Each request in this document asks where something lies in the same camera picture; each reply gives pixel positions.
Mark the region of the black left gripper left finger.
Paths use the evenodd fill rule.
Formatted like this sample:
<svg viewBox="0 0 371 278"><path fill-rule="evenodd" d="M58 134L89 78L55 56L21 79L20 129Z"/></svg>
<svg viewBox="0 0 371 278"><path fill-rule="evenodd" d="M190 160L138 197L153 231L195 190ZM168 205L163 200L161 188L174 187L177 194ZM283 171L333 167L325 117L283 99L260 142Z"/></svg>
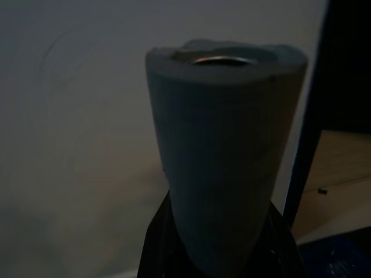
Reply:
<svg viewBox="0 0 371 278"><path fill-rule="evenodd" d="M197 277L174 224L170 196L167 194L151 220L144 239L139 277Z"/></svg>

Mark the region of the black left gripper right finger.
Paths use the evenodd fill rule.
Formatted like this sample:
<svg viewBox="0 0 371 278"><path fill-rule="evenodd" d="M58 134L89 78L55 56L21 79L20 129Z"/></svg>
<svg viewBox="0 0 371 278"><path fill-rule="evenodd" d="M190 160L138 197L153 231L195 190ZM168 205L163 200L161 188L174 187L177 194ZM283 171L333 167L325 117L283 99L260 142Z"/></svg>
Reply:
<svg viewBox="0 0 371 278"><path fill-rule="evenodd" d="M271 203L248 261L249 277L302 277L302 259L285 219Z"/></svg>

